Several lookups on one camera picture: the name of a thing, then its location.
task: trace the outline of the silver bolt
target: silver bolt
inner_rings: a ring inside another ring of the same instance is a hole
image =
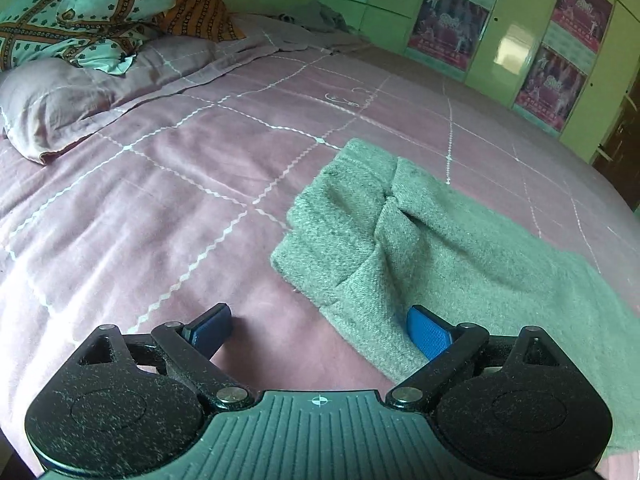
[[[236,404],[237,402],[245,400],[249,396],[249,393],[244,388],[228,386],[218,391],[216,396],[225,404]]]
[[[409,402],[417,402],[422,398],[422,392],[418,388],[412,386],[403,386],[392,391],[391,396],[398,402],[408,404]]]

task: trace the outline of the pink bedsheet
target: pink bedsheet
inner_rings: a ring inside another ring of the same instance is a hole
[[[235,332],[214,361],[239,381],[386,392],[269,264],[293,198],[351,137],[582,254],[640,310],[638,220],[599,174],[460,84],[375,49],[359,57],[255,60],[130,110],[44,168],[0,140],[0,427],[32,469],[24,413],[105,322],[148,332],[225,301]],[[638,459],[600,470],[636,480]]]

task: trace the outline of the brown wooden door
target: brown wooden door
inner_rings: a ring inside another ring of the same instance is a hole
[[[598,155],[593,167],[635,210],[640,206],[640,78],[628,95],[616,129],[602,146],[611,160]]]

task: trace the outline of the orange patterned fabric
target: orange patterned fabric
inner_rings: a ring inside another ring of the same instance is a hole
[[[242,40],[244,34],[232,22],[222,0],[176,0],[173,9],[160,15],[159,27],[174,36],[211,41]]]

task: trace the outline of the pink poster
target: pink poster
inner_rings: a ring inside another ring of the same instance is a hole
[[[408,46],[466,71],[488,15],[469,0],[424,0]]]
[[[612,4],[607,0],[557,0],[551,20],[597,52],[611,9]]]
[[[574,65],[543,45],[516,104],[561,132],[585,79]]]

